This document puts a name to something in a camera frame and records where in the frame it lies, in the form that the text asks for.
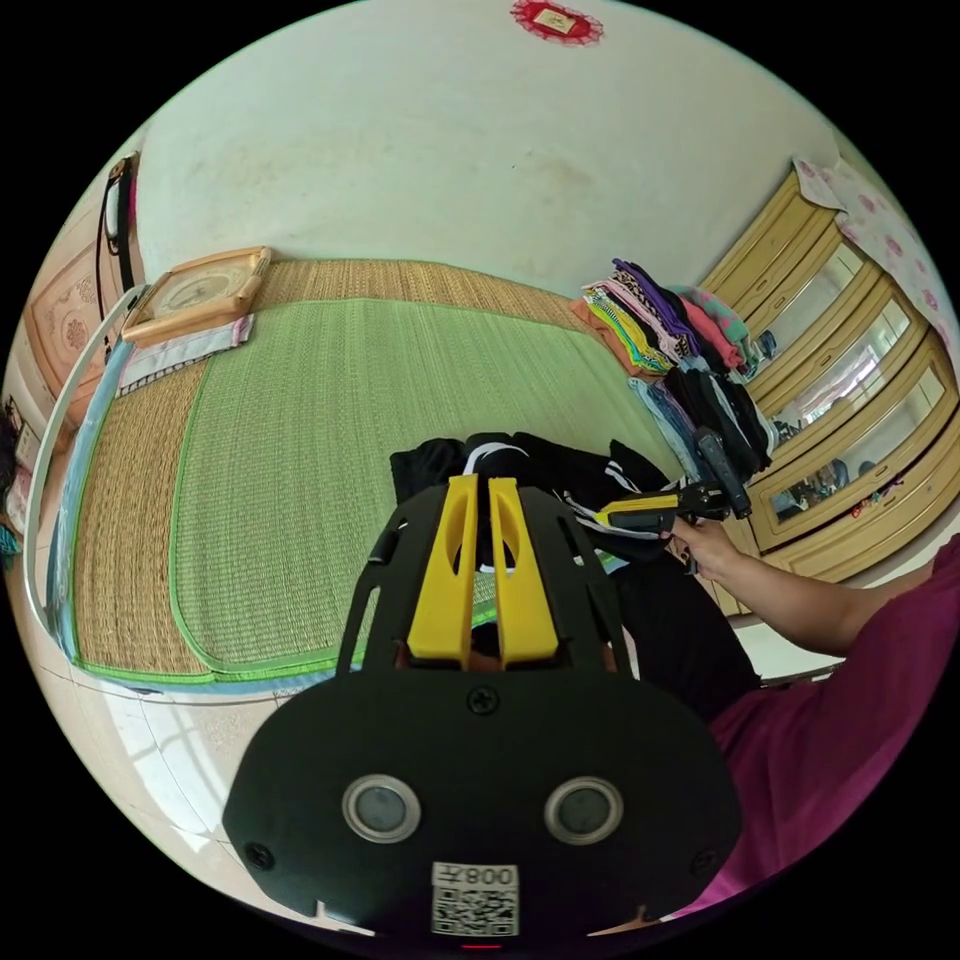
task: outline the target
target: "pink floral cloth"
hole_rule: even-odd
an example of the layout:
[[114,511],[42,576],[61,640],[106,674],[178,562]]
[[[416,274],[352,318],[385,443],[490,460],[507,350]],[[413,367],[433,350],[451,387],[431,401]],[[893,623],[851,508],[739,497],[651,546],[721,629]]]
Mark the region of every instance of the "pink floral cloth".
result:
[[837,210],[843,235],[893,277],[937,331],[960,380],[960,322],[930,254],[883,195],[840,160],[821,167],[795,158],[800,192],[811,203]]
[[16,478],[7,491],[4,503],[4,512],[13,529],[22,537],[27,529],[27,500],[30,497],[30,481],[33,474],[20,464],[17,464]]

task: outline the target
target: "white floor tile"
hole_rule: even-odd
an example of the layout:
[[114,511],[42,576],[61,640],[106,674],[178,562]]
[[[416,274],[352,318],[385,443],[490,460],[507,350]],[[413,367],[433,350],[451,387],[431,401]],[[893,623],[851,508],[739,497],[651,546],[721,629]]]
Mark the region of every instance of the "white floor tile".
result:
[[97,738],[80,708],[76,689],[70,680],[58,677],[42,667],[34,668],[34,676],[47,706],[57,721],[80,762],[99,780],[97,771],[104,767]]
[[102,768],[91,772],[111,799],[187,833],[203,834],[203,820],[167,767],[140,701],[74,689],[103,756]]
[[140,703],[166,768],[203,824],[226,840],[223,807],[243,753],[277,709],[271,699],[219,706]]

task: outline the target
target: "white metal bed rail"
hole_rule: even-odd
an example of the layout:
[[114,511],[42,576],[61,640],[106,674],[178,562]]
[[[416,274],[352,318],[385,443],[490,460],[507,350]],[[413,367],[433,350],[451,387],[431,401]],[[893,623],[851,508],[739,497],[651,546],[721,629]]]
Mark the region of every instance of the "white metal bed rail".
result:
[[40,532],[40,507],[43,502],[43,490],[50,472],[50,461],[53,458],[53,448],[60,434],[60,427],[67,415],[67,408],[73,399],[73,394],[83,379],[90,361],[98,350],[103,349],[104,337],[117,325],[117,322],[126,317],[128,311],[141,294],[149,289],[149,284],[140,284],[128,290],[113,306],[96,332],[87,342],[87,345],[77,357],[77,362],[70,371],[53,405],[50,420],[40,441],[40,450],[37,453],[37,463],[33,471],[33,480],[30,483],[30,494],[27,498],[27,523],[23,533],[23,573],[27,586],[27,600],[30,611],[43,627],[44,632],[54,639],[50,630],[50,620],[47,607],[41,599],[43,594],[37,578],[37,536]]

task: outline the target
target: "woven straw mat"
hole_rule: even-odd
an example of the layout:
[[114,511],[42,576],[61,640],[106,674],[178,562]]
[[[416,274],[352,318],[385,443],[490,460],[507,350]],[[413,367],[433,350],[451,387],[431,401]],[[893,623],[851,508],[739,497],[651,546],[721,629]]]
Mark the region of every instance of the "woven straw mat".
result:
[[[446,304],[584,332],[566,297],[471,270],[404,261],[275,263],[255,309],[352,298]],[[269,312],[261,321],[270,322]],[[167,571],[177,464],[205,366],[135,390],[107,412],[77,532],[75,622],[82,662],[144,674],[208,672],[173,618]],[[389,452],[376,452],[384,476]]]

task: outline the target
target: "person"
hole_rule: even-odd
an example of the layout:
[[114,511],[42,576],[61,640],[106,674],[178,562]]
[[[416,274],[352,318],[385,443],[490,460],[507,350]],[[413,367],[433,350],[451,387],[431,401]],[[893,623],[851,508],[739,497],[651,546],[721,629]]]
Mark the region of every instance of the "person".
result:
[[[727,618],[677,557],[665,551],[611,574],[635,675],[708,725],[744,811],[732,855],[702,896],[673,915],[680,917],[767,881],[810,853],[890,769],[960,630],[960,535],[919,569],[868,589],[747,556],[714,521],[693,526],[677,519],[672,536],[701,577],[786,640],[843,661],[823,681],[764,687]],[[470,669],[500,669],[490,653],[475,647]],[[616,669],[612,654],[607,667]],[[658,919],[638,912],[636,921],[600,933]]]

